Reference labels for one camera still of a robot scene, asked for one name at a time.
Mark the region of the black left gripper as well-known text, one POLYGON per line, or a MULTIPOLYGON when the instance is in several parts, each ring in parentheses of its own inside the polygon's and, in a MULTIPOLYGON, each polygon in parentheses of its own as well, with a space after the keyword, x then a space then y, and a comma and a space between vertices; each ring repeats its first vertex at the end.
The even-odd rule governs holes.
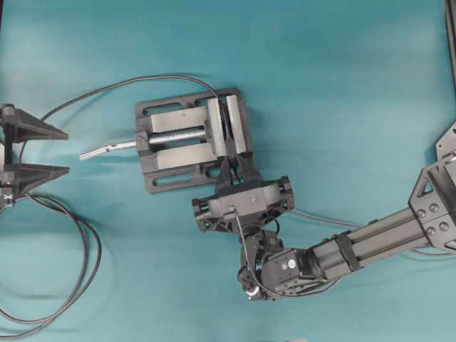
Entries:
POLYGON ((67 140, 62 130, 49 125, 12 104, 1 104, 1 212, 14 206, 16 195, 69 173, 69 167, 50 165, 14 165, 13 144, 29 140, 67 140))

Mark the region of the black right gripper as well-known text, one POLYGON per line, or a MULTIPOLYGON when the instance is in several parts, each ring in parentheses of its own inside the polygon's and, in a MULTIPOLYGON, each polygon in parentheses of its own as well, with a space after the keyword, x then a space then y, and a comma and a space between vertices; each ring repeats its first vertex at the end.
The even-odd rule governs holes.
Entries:
POLYGON ((294 194, 287 176, 263 181, 252 153, 236 154, 235 160, 234 174, 241 183, 232 184, 230 159, 226 156, 216 182, 216 187, 223 188, 210 197, 192 200, 201 232, 237 234, 236 219, 244 228, 256 230, 294 208, 294 194))

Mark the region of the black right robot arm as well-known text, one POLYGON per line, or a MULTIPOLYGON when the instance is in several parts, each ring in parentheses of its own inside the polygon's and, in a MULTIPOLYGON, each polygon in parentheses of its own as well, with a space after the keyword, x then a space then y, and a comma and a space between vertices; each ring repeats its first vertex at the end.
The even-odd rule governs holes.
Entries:
POLYGON ((343 276, 404 251, 432 247, 455 253, 455 129, 435 146, 437 160, 422 169, 408 207, 308 249, 286 248, 266 225, 292 210, 286 177, 245 182, 192 202, 203 231, 237 234, 242 246, 237 274, 247 298, 272 300, 321 293, 343 276))

